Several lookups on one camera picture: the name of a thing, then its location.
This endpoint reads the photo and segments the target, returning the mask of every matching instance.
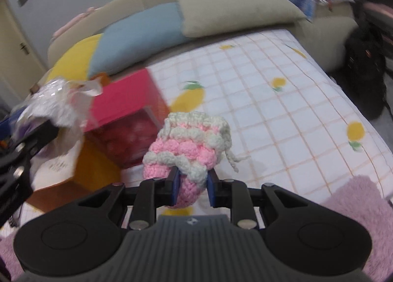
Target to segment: pink and white crocheted pouch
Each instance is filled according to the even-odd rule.
[[[197,111],[170,113],[164,127],[143,158],[145,179],[166,178],[177,166],[182,173],[174,208],[192,205],[206,188],[208,170],[214,168],[225,153],[238,172],[237,158],[230,150],[231,132],[222,117],[210,117]]]

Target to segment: orange box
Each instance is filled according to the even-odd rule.
[[[85,134],[121,168],[142,163],[169,114],[147,69],[103,88]]]

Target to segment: mattress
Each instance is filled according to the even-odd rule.
[[[232,150],[248,156],[235,173],[223,160],[221,179],[258,188],[275,183],[321,203],[357,175],[381,196],[393,194],[393,155],[380,135],[287,30],[267,30],[166,59],[150,72],[168,104],[190,84],[204,88],[195,109],[224,117]],[[124,172],[128,185],[142,167]],[[209,213],[207,197],[192,213]]]

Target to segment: beige door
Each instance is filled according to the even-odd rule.
[[[29,89],[46,73],[15,24],[5,3],[0,0],[0,97],[14,106],[23,101]]]

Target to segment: black bag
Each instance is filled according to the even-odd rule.
[[[333,78],[367,120],[378,118],[386,102],[385,56],[379,30],[362,24],[345,42],[345,64]]]

